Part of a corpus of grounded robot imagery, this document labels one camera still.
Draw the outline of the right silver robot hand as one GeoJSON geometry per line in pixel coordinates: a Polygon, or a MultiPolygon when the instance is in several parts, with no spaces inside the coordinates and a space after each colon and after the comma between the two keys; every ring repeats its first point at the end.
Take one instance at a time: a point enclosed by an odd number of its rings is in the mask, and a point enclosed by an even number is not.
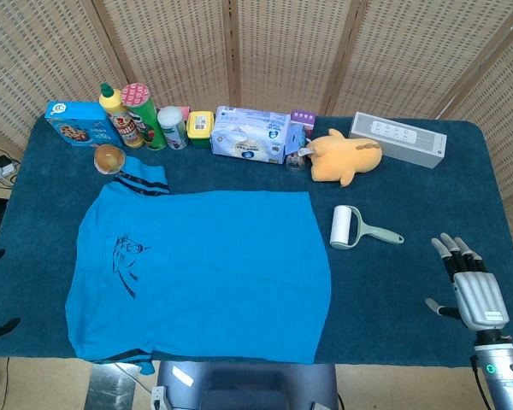
{"type": "Polygon", "coordinates": [[[432,298],[425,303],[438,316],[459,319],[474,332],[500,331],[510,321],[495,276],[482,257],[460,237],[441,233],[431,239],[448,273],[457,305],[446,307],[432,298]]]}

